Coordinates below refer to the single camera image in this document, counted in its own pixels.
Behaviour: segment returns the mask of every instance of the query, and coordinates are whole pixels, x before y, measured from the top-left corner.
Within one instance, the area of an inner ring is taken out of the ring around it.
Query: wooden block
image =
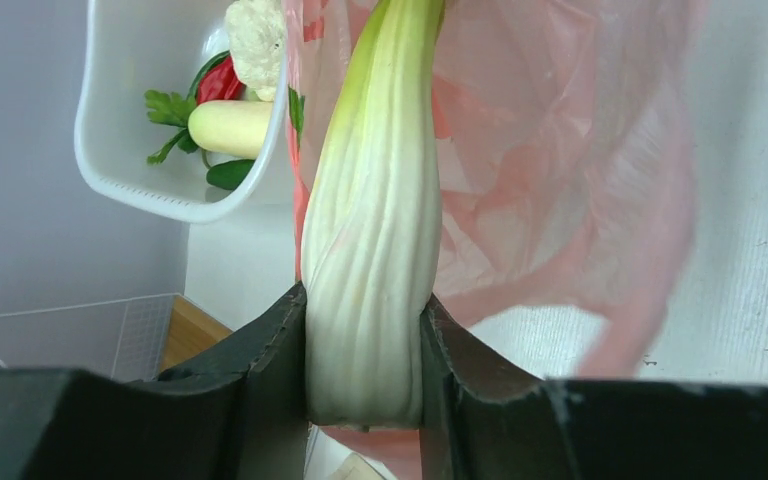
[[[384,477],[366,463],[363,457],[352,453],[340,468],[331,474],[329,480],[384,480]]]
[[[231,334],[231,329],[182,296],[175,298],[161,370],[189,360]]]

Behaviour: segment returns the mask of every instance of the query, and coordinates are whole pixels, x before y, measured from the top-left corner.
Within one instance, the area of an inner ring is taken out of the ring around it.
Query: brown wooden edge
[[[169,318],[161,370],[193,358],[230,334],[230,328],[178,295]]]

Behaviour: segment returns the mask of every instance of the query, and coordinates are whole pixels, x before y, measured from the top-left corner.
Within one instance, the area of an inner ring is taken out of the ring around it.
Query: beige object
[[[384,480],[360,455],[352,453],[328,480]]]
[[[271,117],[272,102],[213,100],[196,107],[187,126],[193,141],[209,152],[254,159]]]

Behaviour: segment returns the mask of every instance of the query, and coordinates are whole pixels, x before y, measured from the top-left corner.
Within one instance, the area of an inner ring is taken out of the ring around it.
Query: table surface
[[[768,384],[768,2],[713,2],[688,84],[698,235],[641,376]],[[239,328],[292,285],[293,262],[291,206],[247,206],[191,228],[185,294]],[[520,367],[562,376],[598,328],[571,308],[514,308],[473,331]],[[348,455],[327,440],[316,450],[310,478]]]

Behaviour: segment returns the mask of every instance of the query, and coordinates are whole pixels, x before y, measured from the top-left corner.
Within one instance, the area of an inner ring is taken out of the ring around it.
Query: translucent plastic bag
[[[375,3],[284,0],[297,245]],[[461,324],[515,305],[575,305],[607,320],[577,373],[634,374],[693,234],[682,89],[704,3],[449,0],[433,85],[444,210],[435,293]],[[326,431],[419,478],[416,432]]]

